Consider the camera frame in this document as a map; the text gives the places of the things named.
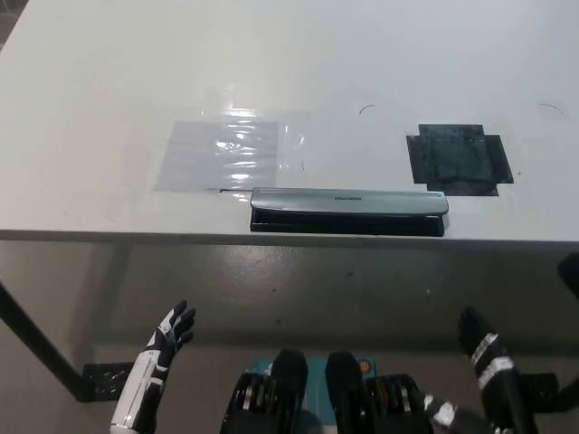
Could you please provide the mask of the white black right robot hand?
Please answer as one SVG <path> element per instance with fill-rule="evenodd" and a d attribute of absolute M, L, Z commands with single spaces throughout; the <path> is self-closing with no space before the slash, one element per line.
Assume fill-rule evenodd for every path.
<path fill-rule="evenodd" d="M 475 308 L 460 313 L 458 339 L 476 374 L 485 416 L 417 392 L 414 399 L 423 413 L 449 433 L 537 433 L 519 387 L 517 367 L 498 332 Z"/>

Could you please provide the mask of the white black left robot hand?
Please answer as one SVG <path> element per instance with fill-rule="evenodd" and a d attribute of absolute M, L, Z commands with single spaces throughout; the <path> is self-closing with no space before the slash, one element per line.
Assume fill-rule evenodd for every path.
<path fill-rule="evenodd" d="M 111 433 L 153 433 L 171 364 L 193 338 L 195 309 L 180 301 L 158 324 L 139 353 L 111 418 Z"/>

